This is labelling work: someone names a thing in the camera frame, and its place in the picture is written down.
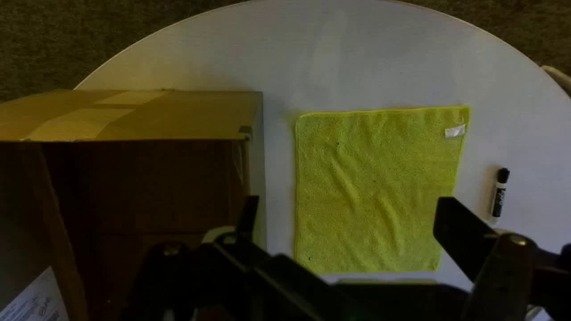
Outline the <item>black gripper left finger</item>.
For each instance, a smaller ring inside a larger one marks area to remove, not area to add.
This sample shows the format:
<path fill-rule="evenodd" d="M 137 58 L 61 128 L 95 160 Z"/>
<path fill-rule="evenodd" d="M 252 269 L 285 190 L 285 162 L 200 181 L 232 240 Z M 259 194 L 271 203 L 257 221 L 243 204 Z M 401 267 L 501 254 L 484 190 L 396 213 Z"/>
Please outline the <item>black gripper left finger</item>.
<path fill-rule="evenodd" d="M 253 240 L 257 210 L 259 210 L 259 196 L 248 196 L 244 199 L 244 206 L 235 226 L 235 233 L 241 240 L 248 240 L 248 242 Z"/>

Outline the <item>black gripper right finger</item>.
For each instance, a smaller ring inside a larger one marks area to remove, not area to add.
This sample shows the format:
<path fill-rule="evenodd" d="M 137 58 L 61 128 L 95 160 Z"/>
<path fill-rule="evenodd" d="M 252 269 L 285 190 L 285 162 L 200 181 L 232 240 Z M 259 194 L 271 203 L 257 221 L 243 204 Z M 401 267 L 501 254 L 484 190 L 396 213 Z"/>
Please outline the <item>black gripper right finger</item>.
<path fill-rule="evenodd" d="M 434 237 L 459 269 L 475 279 L 498 233 L 453 196 L 437 199 Z"/>

